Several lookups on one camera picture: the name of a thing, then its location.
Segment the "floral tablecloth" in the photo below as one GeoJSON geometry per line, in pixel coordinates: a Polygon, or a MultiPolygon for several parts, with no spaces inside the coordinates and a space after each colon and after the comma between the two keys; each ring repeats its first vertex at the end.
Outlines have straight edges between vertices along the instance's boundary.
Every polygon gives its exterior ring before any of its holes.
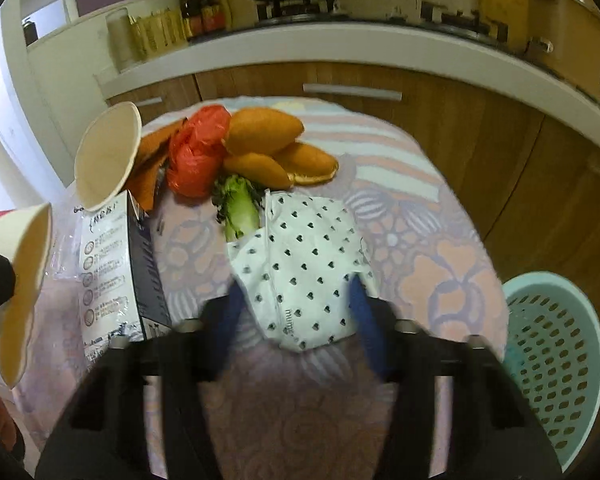
{"type": "MultiPolygon", "coordinates": [[[[462,340],[482,334],[502,355],[507,308],[501,284],[469,217],[410,136],[317,100],[220,102],[231,112],[266,105],[299,117],[306,128],[302,140],[337,156],[340,171],[325,186],[297,190],[346,203],[372,253],[380,296],[435,335],[462,340]]],[[[144,132],[198,107],[164,115],[144,132]]],[[[170,192],[154,213],[155,254],[174,322],[195,317],[205,300],[226,290],[230,267],[215,218],[211,203],[190,206],[170,192]]],[[[40,445],[86,369],[76,291],[70,280],[45,282],[29,365],[15,391],[40,445]]],[[[147,395],[148,439],[154,472],[166,476],[155,391],[147,395]]],[[[294,354],[264,341],[248,311],[227,371],[203,385],[227,480],[368,480],[394,398],[395,387],[372,375],[355,336],[294,354]]],[[[450,398],[450,384],[440,379],[432,474],[445,469],[450,398]]]]}

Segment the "basket rim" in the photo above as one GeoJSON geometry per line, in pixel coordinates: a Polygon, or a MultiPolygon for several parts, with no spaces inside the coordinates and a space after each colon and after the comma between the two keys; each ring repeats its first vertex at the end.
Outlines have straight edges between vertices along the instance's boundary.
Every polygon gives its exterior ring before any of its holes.
{"type": "MultiPolygon", "coordinates": [[[[553,272],[548,272],[547,270],[538,270],[535,272],[527,272],[525,274],[520,274],[515,278],[511,278],[509,281],[502,285],[502,290],[504,292],[504,297],[507,301],[509,298],[516,294],[520,289],[529,286],[529,285],[555,285],[560,286],[563,290],[566,290],[568,293],[573,294],[574,297],[582,304],[585,308],[589,319],[593,324],[593,330],[596,332],[596,336],[598,337],[598,351],[600,353],[600,320],[598,319],[598,314],[596,313],[596,309],[593,304],[589,301],[587,295],[582,292],[574,283],[572,283],[567,278],[560,276],[559,274],[555,274],[553,272]]],[[[587,441],[591,429],[593,428],[593,424],[596,421],[596,417],[598,416],[598,411],[600,410],[600,386],[598,387],[598,396],[596,398],[596,405],[593,410],[593,416],[590,418],[590,421],[587,425],[585,432],[582,434],[580,439],[580,443],[576,446],[571,453],[569,459],[562,466],[562,471],[566,471],[567,468],[571,465],[573,460],[577,457],[578,453],[584,446],[584,443],[587,441]]]]}

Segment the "tablecloth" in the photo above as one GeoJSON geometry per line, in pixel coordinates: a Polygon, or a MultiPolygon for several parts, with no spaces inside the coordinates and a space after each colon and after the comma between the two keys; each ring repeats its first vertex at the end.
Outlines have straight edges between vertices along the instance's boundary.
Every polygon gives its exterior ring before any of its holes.
{"type": "MultiPolygon", "coordinates": [[[[380,296],[401,317],[416,319],[437,336],[462,340],[481,334],[502,355],[508,312],[501,283],[466,212],[414,139],[389,123],[318,100],[218,102],[231,112],[264,105],[300,118],[306,128],[302,140],[337,156],[340,171],[325,186],[297,190],[343,200],[353,212],[380,296]]],[[[143,131],[189,116],[199,106],[166,114],[143,131]]],[[[210,202],[192,206],[168,192],[152,223],[173,320],[195,317],[205,300],[224,293],[230,277],[216,209],[210,202]]],[[[14,391],[40,446],[86,370],[79,284],[50,280],[36,304],[29,365],[14,391]]],[[[295,354],[266,342],[245,310],[228,369],[202,391],[227,480],[368,480],[396,388],[372,375],[355,336],[295,354]]],[[[155,392],[149,389],[146,396],[148,440],[154,472],[165,476],[155,392]]],[[[432,474],[444,471],[446,463],[447,380],[438,381],[437,395],[432,474]]]]}

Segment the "paper bowl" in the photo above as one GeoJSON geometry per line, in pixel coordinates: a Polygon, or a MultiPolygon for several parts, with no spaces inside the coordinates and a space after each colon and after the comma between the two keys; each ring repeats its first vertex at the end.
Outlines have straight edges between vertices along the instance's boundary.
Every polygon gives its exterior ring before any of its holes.
{"type": "Polygon", "coordinates": [[[13,388],[27,366],[34,305],[51,247],[51,206],[0,212],[0,254],[16,274],[13,297],[0,306],[0,374],[13,388]]]}
{"type": "Polygon", "coordinates": [[[87,211],[101,209],[124,186],[140,146],[142,119],[133,103],[103,112],[82,136],[75,155],[78,197],[87,211]]]}

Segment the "red plastic bag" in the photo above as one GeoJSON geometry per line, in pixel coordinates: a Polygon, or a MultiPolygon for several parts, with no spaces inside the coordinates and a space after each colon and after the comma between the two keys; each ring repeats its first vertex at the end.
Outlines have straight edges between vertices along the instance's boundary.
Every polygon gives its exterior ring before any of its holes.
{"type": "Polygon", "coordinates": [[[207,198],[226,157],[222,140],[231,114],[222,105],[200,108],[169,143],[167,182],[173,192],[207,198]]]}

